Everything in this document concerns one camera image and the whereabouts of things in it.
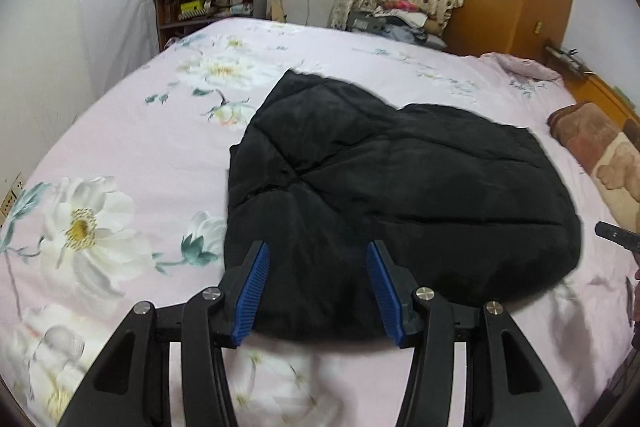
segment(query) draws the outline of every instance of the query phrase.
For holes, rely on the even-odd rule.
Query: bed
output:
[[[289,68],[355,82],[397,107],[452,105],[536,136],[582,220],[582,257],[555,288],[508,309],[581,422],[630,352],[638,266],[595,237],[595,223],[613,218],[549,134],[549,114],[575,102],[559,76],[508,57],[248,19],[190,35],[111,89],[50,150],[2,227],[0,375],[31,420],[57,423],[137,301],[184,302],[220,280],[228,150]],[[395,424],[412,350],[252,335],[225,356],[242,426],[383,426]],[[179,367],[172,347],[175,426],[184,425]],[[456,345],[451,426],[462,424],[464,385]]]

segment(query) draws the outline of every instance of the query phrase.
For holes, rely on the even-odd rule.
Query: metal screw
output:
[[[504,311],[504,308],[500,302],[489,301],[486,304],[486,310],[492,315],[500,315]]]
[[[215,286],[212,286],[211,288],[207,288],[202,292],[202,297],[206,301],[215,301],[219,299],[221,295],[222,295],[222,291],[220,291],[220,288],[217,288]]]
[[[133,312],[136,315],[145,315],[151,309],[151,303],[148,301],[140,301],[133,306]]]
[[[431,288],[423,286],[422,288],[418,288],[415,291],[415,296],[421,301],[430,301],[436,296],[436,292],[434,292]]]

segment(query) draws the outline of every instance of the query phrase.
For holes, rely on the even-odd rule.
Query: black down jacket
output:
[[[225,265],[256,239],[271,268],[254,329],[281,339],[384,335],[365,268],[396,263],[452,302],[530,296],[578,263],[580,220],[526,129],[439,105],[400,110],[287,71],[231,148]]]

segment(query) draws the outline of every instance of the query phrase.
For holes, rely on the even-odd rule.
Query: box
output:
[[[180,4],[180,11],[181,12],[187,12],[187,11],[191,11],[191,10],[202,10],[202,9],[204,9],[204,1],[203,0],[185,2],[185,3]]]

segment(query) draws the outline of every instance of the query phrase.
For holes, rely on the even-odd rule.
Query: wooden headboard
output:
[[[576,102],[595,103],[620,129],[629,119],[640,124],[640,118],[628,102],[597,74],[576,73],[552,55],[549,55],[545,62],[549,68],[562,74],[564,87],[574,96]]]

